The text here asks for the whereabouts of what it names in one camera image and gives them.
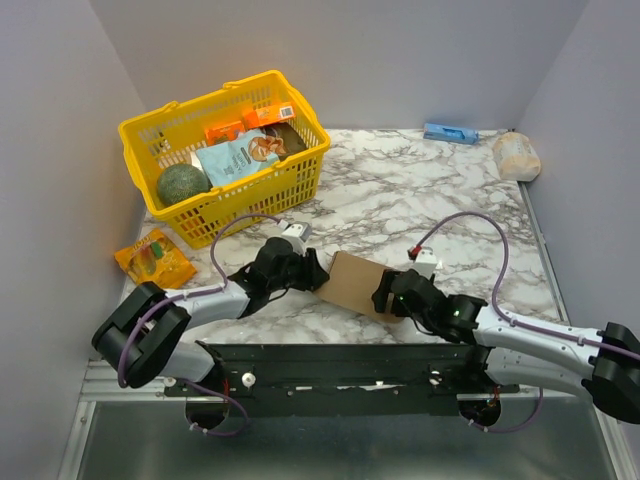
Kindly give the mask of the brown cardboard box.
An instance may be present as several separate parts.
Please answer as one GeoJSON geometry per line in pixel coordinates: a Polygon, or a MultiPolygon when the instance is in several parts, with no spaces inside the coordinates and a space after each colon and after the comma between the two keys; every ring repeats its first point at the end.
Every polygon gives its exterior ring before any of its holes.
{"type": "Polygon", "coordinates": [[[403,317],[390,313],[391,300],[388,300],[385,312],[378,313],[371,299],[380,286],[385,270],[385,265],[338,251],[329,265],[329,280],[314,294],[325,302],[372,320],[388,324],[400,323],[403,317]]]}

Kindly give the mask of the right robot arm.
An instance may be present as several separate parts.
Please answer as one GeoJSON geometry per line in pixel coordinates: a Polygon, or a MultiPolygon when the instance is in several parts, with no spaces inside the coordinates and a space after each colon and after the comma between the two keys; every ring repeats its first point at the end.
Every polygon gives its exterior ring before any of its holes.
{"type": "Polygon", "coordinates": [[[409,317],[426,333],[487,351],[460,367],[469,390],[527,384],[579,395],[622,422],[639,421],[639,340],[624,325],[556,325],[500,311],[495,303],[447,295],[433,278],[387,269],[371,296],[378,313],[409,317]]]}

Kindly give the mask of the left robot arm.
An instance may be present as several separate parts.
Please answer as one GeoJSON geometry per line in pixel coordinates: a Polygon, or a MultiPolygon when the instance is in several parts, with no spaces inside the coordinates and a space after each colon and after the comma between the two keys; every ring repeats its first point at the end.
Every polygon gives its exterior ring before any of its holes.
{"type": "Polygon", "coordinates": [[[184,332],[248,317],[276,292],[314,292],[329,279],[313,248],[299,253],[290,241],[272,237],[224,284],[184,290],[164,290],[153,282],[138,285],[97,329],[91,344],[116,370],[122,387],[140,388],[164,376],[186,379],[197,393],[209,395],[220,387],[222,372],[205,347],[181,341],[184,332]]]}

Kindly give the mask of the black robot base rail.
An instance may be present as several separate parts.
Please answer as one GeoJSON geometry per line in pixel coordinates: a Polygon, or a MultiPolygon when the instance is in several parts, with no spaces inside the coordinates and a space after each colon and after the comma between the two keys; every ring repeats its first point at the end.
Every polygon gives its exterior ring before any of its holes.
{"type": "Polygon", "coordinates": [[[461,395],[491,395],[490,350],[461,344],[195,345],[208,370],[166,388],[211,420],[285,416],[456,416],[461,395]]]}

